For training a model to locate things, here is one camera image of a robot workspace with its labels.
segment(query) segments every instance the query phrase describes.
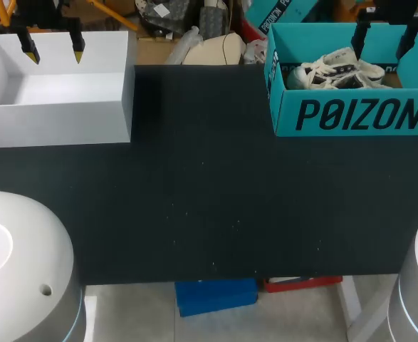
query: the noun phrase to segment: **tiled floor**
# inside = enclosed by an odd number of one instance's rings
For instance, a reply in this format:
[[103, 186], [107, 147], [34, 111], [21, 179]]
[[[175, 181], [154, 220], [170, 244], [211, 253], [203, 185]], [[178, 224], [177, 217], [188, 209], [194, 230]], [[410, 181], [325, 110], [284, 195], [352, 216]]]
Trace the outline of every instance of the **tiled floor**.
[[[362, 305], [382, 276], [355, 277]], [[173, 283], [89, 286], [85, 342], [346, 342], [334, 286], [260, 293], [252, 306], [181, 318]], [[93, 329], [93, 311], [96, 310]], [[369, 342], [391, 341], [383, 325]]]

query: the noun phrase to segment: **blue plastic crate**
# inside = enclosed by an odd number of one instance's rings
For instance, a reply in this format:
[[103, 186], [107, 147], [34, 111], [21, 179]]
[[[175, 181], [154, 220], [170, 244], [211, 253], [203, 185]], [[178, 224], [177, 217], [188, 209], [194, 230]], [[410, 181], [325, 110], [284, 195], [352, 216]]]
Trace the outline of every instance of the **blue plastic crate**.
[[258, 298], [254, 279], [181, 281], [175, 292], [181, 317], [250, 305]]

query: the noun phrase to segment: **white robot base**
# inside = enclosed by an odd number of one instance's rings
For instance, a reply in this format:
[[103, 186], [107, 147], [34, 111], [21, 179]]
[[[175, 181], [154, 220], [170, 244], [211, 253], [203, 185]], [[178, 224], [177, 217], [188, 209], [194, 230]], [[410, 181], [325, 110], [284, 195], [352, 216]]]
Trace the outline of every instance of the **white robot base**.
[[0, 342], [83, 342], [73, 245], [42, 204], [0, 192]]

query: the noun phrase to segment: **screw hole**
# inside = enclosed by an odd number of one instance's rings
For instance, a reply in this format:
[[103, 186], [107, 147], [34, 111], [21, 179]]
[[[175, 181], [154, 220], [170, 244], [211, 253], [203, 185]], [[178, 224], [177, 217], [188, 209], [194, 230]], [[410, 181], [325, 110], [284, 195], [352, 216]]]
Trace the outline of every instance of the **screw hole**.
[[42, 284], [40, 287], [39, 287], [39, 291], [44, 295], [44, 296], [47, 296], [47, 297], [49, 297], [49, 296], [51, 296], [52, 295], [52, 288], [49, 286], [49, 285], [47, 285], [47, 284]]

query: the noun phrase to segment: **blue box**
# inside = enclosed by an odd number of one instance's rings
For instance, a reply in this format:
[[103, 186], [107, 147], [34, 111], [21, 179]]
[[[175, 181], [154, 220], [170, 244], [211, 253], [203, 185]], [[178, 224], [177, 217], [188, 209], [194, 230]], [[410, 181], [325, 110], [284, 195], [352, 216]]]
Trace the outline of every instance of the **blue box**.
[[180, 281], [175, 293], [180, 316], [186, 317], [254, 304], [258, 287], [254, 279]]
[[361, 59], [397, 72], [402, 88], [287, 90], [281, 69], [351, 46], [356, 24], [273, 24], [266, 78], [273, 129], [279, 137], [418, 135], [418, 37], [398, 63], [406, 26], [372, 24]]
[[267, 34], [272, 23], [300, 23], [316, 2], [318, 0], [255, 0], [245, 17]]

